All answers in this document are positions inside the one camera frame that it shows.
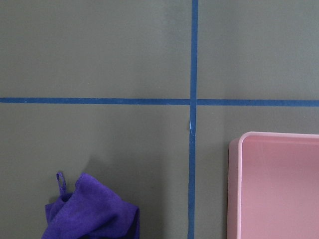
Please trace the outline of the purple microfiber cloth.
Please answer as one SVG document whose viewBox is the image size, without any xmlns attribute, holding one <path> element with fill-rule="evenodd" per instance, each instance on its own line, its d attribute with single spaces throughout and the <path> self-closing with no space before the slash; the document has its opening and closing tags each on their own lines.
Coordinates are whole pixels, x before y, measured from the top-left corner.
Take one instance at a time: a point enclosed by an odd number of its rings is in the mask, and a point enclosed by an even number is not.
<svg viewBox="0 0 319 239">
<path fill-rule="evenodd" d="M 75 190 L 67 192 L 61 171 L 56 180 L 59 197 L 45 206 L 44 239 L 138 239 L 140 210 L 107 186 L 82 173 Z"/>
</svg>

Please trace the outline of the pink plastic bin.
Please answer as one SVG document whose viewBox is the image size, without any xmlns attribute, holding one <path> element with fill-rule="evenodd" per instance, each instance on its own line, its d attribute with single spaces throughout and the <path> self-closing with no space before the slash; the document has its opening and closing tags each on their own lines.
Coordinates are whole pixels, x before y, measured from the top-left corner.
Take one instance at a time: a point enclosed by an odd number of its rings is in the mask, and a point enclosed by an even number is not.
<svg viewBox="0 0 319 239">
<path fill-rule="evenodd" d="M 228 153 L 227 238 L 318 238 L 318 135 L 252 131 Z"/>
</svg>

